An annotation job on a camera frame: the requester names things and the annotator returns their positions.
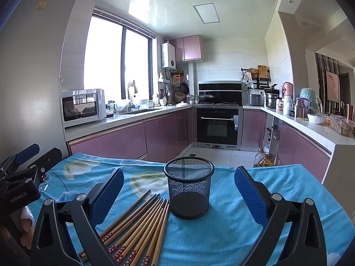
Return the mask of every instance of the mesh basket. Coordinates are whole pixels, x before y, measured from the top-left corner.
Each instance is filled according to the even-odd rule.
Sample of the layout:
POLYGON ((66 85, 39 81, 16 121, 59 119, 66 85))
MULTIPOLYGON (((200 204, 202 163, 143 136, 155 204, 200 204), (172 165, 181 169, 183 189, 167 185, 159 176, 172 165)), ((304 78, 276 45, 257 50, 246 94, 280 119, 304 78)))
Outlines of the mesh basket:
POLYGON ((182 157, 164 166, 168 177, 170 210, 182 219, 195 219, 209 208, 214 165, 199 157, 182 157))

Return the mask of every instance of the window frame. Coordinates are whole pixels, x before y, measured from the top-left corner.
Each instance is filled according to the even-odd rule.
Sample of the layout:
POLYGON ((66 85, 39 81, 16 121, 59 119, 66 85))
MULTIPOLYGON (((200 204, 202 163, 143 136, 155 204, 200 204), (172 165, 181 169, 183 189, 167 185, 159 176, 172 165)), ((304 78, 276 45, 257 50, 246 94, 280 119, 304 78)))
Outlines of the window frame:
POLYGON ((148 39, 148 88, 149 88, 149 100, 153 99, 153 39, 151 37, 148 37, 147 35, 144 35, 143 33, 140 33, 139 31, 136 31, 130 27, 127 27, 124 24, 121 24, 115 20, 97 15, 95 13, 92 14, 92 17, 96 17, 99 19, 106 20, 111 23, 118 24, 122 26, 122 40, 121 40, 121 69, 120 69, 120 75, 121 75, 121 98, 126 99, 127 97, 127 91, 126 89, 126 82, 125 82, 125 52, 126 52, 126 33, 127 31, 132 31, 136 34, 139 34, 145 38, 148 39))

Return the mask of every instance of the window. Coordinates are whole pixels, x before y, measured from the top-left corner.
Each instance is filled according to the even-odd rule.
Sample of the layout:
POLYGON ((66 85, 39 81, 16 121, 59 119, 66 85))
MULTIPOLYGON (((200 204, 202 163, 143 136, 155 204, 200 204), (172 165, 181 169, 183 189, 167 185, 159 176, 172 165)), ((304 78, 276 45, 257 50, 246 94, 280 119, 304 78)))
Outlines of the window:
POLYGON ((84 88, 104 89, 108 103, 129 98, 128 88, 133 85, 137 100, 152 99, 152 39, 93 16, 86 42, 84 88))

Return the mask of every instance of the recessed light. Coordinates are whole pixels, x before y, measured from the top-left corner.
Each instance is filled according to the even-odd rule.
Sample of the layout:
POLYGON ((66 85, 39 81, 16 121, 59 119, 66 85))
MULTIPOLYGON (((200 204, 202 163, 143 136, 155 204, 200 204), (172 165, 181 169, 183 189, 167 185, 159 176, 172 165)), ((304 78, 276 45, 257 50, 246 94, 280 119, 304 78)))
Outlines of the recessed light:
POLYGON ((216 7, 213 3, 194 6, 203 24, 219 23, 216 7))

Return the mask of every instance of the white microwave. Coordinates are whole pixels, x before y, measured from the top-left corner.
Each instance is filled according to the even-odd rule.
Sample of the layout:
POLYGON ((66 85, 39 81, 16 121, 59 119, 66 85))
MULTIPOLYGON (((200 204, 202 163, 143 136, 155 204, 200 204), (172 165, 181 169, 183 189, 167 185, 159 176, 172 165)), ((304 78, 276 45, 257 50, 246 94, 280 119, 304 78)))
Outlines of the white microwave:
POLYGON ((67 90, 60 93, 64 128, 106 118, 104 90, 67 90))

